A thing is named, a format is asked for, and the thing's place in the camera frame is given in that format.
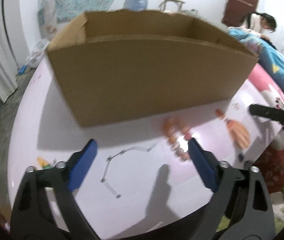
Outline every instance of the gray floor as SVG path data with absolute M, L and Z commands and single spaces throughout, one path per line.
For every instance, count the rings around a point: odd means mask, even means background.
M 18 88 L 0 110 L 0 206 L 9 207 L 7 190 L 7 153 L 12 127 L 22 96 L 35 70 L 26 70 L 24 75 L 17 76 Z

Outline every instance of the open cardboard box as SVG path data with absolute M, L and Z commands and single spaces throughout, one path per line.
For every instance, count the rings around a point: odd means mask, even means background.
M 82 126 L 231 98 L 258 61 L 210 24 L 159 11 L 85 12 L 47 54 Z

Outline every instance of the white table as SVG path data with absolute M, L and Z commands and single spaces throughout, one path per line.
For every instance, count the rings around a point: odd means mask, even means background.
M 226 116 L 241 122 L 249 131 L 251 146 L 243 150 L 245 159 L 255 161 L 281 129 L 281 125 L 253 118 L 247 111 L 252 103 L 267 105 L 257 89 L 245 81 L 230 101 L 177 111 L 193 128 L 192 133 L 205 150 L 219 160 L 243 167 L 239 149 L 231 141 L 225 122 L 215 116 L 221 108 Z M 14 122 L 8 156 L 8 189 L 11 204 L 28 166 L 37 166 L 38 156 L 53 162 L 65 161 L 81 150 L 89 139 L 99 148 L 88 176 L 75 199 L 88 222 L 102 239 L 125 237 L 172 223 L 205 205 L 211 197 L 191 161 L 175 157 L 161 126 L 171 114 L 128 122 L 81 128 L 77 125 L 45 58 L 32 77 Z M 181 146 L 187 149 L 185 141 Z M 144 148 L 155 147 L 147 152 Z M 101 183 L 106 160 L 124 149 L 131 150 L 114 158 L 107 173 L 112 193 Z M 54 215 L 62 222 L 52 191 L 48 191 Z

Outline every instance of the bolt head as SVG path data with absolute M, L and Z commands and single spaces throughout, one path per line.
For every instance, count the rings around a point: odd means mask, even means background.
M 258 168 L 258 167 L 255 167 L 255 166 L 252 166 L 252 167 L 250 168 L 250 170 L 253 171 L 253 172 L 255 172 L 255 173 L 258 173 L 258 172 L 260 171 L 259 168 Z
M 35 168 L 33 166 L 29 166 L 26 168 L 26 172 L 30 173 L 30 172 L 33 172 L 35 171 Z
M 230 164 L 226 161 L 221 161 L 220 162 L 220 167 L 222 168 L 229 168 L 230 167 Z
M 66 167 L 66 162 L 58 162 L 55 167 L 57 167 L 58 169 L 63 169 Z

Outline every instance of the blue blanket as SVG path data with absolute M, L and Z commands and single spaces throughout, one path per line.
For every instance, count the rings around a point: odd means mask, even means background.
M 284 55 L 253 34 L 233 28 L 229 29 L 229 35 L 253 53 L 258 54 L 259 64 L 268 72 L 284 93 Z

